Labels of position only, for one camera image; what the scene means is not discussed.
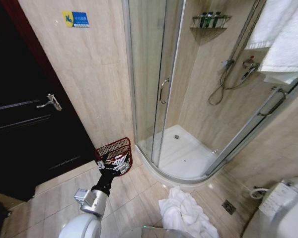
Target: toilet control panel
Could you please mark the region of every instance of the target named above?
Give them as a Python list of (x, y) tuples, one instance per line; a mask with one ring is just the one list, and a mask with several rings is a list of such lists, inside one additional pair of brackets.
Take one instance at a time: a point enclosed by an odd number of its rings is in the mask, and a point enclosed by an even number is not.
[(259, 210), (268, 217), (274, 217), (280, 208), (286, 206), (296, 195), (297, 192), (290, 186), (280, 182), (265, 195)]

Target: door handle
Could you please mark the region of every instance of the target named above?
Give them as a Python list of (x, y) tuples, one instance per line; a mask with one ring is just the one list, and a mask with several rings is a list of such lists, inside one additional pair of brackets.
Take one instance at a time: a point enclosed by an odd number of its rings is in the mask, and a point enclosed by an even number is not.
[(50, 94), (49, 93), (46, 97), (49, 99), (48, 102), (45, 103), (45, 104), (42, 104), (42, 105), (37, 105), (36, 108), (43, 108), (46, 105), (53, 104), (53, 106), (55, 107), (56, 110), (58, 110), (58, 111), (61, 111), (62, 110), (62, 107), (58, 103), (58, 101), (56, 100), (54, 94)]
[(161, 98), (162, 98), (162, 93), (163, 93), (163, 87), (164, 87), (164, 85), (165, 85), (165, 83), (167, 83), (167, 82), (169, 82), (169, 79), (166, 79), (165, 81), (163, 81), (162, 82), (162, 84), (161, 84), (161, 87), (160, 87), (160, 97), (159, 97), (159, 101), (160, 101), (160, 103), (161, 104), (165, 104), (166, 103), (166, 101), (161, 101)]
[(258, 113), (257, 114), (258, 116), (262, 116), (262, 117), (270, 116), (277, 109), (277, 107), (279, 107), (284, 102), (284, 100), (286, 100), (288, 93), (282, 88), (278, 89), (278, 92), (282, 93), (283, 97), (272, 107), (271, 110), (269, 110), (269, 112), (267, 112), (267, 113)]

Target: towel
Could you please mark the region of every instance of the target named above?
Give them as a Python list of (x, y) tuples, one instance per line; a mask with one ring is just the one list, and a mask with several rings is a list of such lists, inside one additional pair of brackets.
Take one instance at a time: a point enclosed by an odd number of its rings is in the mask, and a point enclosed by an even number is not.
[(265, 82), (298, 78), (298, 0), (267, 0), (246, 49), (269, 47), (258, 72)]
[(275, 39), (258, 70), (298, 72), (298, 8)]
[(181, 230), (195, 238), (219, 238), (202, 207), (179, 187), (170, 189), (169, 198), (159, 200), (163, 228)]
[(298, 8), (298, 0), (267, 0), (245, 49), (272, 46)]

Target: door lever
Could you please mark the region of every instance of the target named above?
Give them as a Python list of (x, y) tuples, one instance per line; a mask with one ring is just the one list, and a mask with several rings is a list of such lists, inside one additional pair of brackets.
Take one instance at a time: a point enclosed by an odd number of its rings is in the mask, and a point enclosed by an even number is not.
[(58, 111), (62, 110), (62, 107), (58, 103), (58, 101), (56, 100), (56, 98), (54, 97), (54, 94), (50, 94), (49, 93), (46, 97), (49, 99), (48, 102), (45, 103), (45, 104), (42, 104), (42, 105), (37, 105), (36, 108), (43, 108), (46, 105), (53, 104), (53, 106), (55, 107), (56, 110), (58, 110)]

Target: blue sign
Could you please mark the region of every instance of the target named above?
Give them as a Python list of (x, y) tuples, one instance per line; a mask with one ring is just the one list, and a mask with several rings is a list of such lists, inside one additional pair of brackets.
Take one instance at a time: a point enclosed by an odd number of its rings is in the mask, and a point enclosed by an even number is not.
[(67, 27), (89, 27), (85, 12), (62, 11)]
[(89, 27), (87, 15), (85, 12), (73, 11), (74, 27)]

